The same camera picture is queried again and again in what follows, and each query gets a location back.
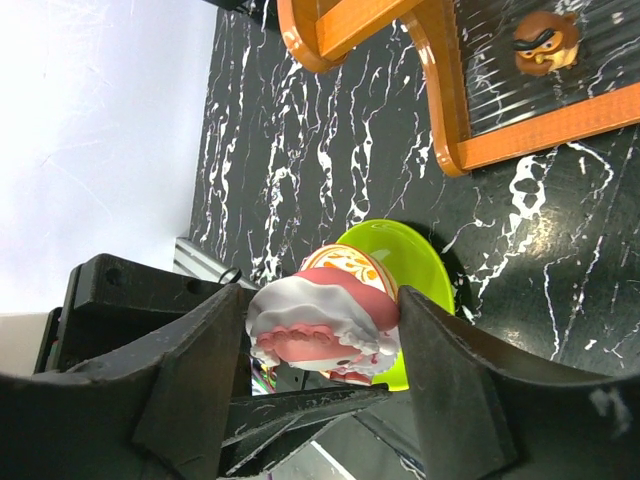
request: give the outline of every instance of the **owl figurine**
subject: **owl figurine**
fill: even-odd
[[[518,25],[513,37],[516,66],[529,75],[542,76],[576,65],[580,32],[576,14],[533,12]]]

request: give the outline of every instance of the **white wall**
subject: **white wall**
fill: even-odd
[[[0,313],[0,373],[33,375],[47,317],[46,313],[18,316]]]
[[[171,270],[213,47],[201,0],[0,0],[0,312],[108,252]]]

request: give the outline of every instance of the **pink toy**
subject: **pink toy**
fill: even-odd
[[[333,380],[371,384],[393,366],[400,349],[398,307],[382,288],[334,264],[267,285],[247,313],[252,354],[268,366],[285,361],[328,371]]]

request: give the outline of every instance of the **black tabletop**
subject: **black tabletop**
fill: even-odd
[[[474,38],[467,34],[462,47],[467,63]],[[620,62],[611,65],[618,78]],[[467,74],[468,88],[491,82]],[[605,374],[637,371],[638,127],[449,178],[434,157],[422,75],[399,23],[341,68],[313,75],[292,61],[278,33],[221,13],[192,241],[265,284],[365,219],[405,222],[440,253],[458,316],[547,359]],[[605,83],[616,88],[603,77],[567,75],[543,80],[560,104],[565,86],[568,103],[582,98],[578,84],[587,96]],[[507,102],[500,85],[488,84]],[[476,94],[469,91],[470,105]],[[547,102],[540,105],[542,112]],[[472,115],[474,130],[491,130],[489,117]],[[498,117],[496,125],[516,118]],[[405,397],[400,403],[410,410]]]

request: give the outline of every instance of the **orange wooden tray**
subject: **orange wooden tray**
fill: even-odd
[[[401,19],[424,69],[436,158],[451,176],[640,122],[636,83],[471,137],[453,0],[278,0],[278,15],[289,52],[316,73]]]

